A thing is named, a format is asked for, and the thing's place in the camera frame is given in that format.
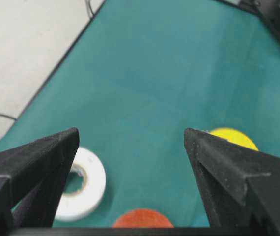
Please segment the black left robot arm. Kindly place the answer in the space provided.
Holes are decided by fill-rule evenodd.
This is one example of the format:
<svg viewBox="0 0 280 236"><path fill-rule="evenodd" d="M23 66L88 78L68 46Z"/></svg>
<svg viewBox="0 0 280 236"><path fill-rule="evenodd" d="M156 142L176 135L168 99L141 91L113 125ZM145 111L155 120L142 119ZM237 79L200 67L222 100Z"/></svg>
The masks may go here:
<svg viewBox="0 0 280 236"><path fill-rule="evenodd" d="M280 42L280 0L224 0L223 3L258 16Z"/></svg>

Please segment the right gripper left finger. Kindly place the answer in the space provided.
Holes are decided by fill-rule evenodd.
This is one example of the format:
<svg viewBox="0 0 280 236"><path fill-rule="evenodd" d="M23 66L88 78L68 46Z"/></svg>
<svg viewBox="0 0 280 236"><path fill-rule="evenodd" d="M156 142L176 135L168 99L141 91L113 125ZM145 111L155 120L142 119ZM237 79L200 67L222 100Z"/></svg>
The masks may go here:
<svg viewBox="0 0 280 236"><path fill-rule="evenodd" d="M52 226L79 142L70 128L0 152L0 235Z"/></svg>

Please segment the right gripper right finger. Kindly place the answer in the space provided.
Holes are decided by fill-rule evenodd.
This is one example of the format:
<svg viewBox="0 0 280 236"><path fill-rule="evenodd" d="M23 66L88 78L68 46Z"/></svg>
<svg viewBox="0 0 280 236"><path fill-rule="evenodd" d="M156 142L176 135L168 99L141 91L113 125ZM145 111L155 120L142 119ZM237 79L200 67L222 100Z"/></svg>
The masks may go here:
<svg viewBox="0 0 280 236"><path fill-rule="evenodd" d="M192 128L184 147L211 227L280 236L280 158Z"/></svg>

